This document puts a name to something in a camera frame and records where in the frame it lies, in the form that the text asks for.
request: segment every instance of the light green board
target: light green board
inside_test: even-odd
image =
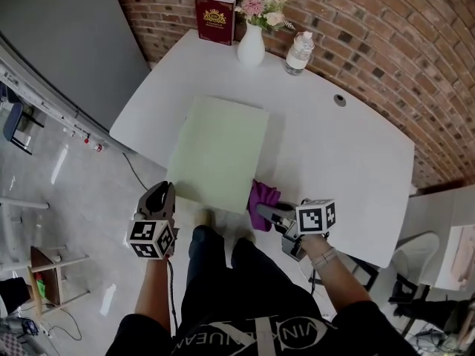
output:
[[[258,108],[196,96],[166,176],[177,196],[242,214],[268,118]]]

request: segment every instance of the wrist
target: wrist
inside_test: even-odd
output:
[[[332,246],[321,235],[306,235],[302,239],[302,247],[311,261],[328,252]]]

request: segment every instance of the purple cloth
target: purple cloth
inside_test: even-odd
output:
[[[249,195],[247,210],[249,211],[252,227],[254,229],[264,232],[270,231],[272,224],[270,221],[264,219],[260,214],[258,214],[258,203],[264,203],[271,207],[275,207],[280,197],[281,192],[277,191],[275,187],[269,187],[255,179],[252,180],[252,190]]]

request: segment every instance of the white table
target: white table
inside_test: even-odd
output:
[[[335,94],[346,107],[334,103]],[[111,135],[166,168],[195,95],[269,111],[256,179],[276,186],[283,200],[336,199],[330,243],[374,265],[389,264],[413,168],[413,143],[402,132],[314,73],[290,76],[269,53],[247,69],[235,46],[203,41],[190,30],[143,81]]]

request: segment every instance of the red book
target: red book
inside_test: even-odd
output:
[[[194,0],[201,39],[232,45],[236,0]]]

